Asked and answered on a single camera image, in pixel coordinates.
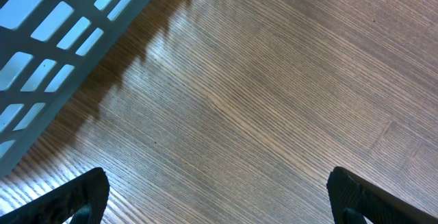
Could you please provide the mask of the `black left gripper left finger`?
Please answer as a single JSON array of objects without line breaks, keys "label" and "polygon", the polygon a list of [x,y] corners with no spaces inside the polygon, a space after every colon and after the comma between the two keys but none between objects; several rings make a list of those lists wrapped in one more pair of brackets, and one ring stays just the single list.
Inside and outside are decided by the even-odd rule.
[{"label": "black left gripper left finger", "polygon": [[45,195],[1,216],[6,224],[99,224],[107,206],[110,185],[101,167],[66,182]]}]

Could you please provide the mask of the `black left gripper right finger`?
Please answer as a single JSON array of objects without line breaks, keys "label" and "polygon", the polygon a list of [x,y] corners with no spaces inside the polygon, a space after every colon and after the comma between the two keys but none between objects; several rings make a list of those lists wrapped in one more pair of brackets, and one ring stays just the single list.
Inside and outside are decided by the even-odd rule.
[{"label": "black left gripper right finger", "polygon": [[326,183],[336,224],[437,224],[437,218],[336,166]]}]

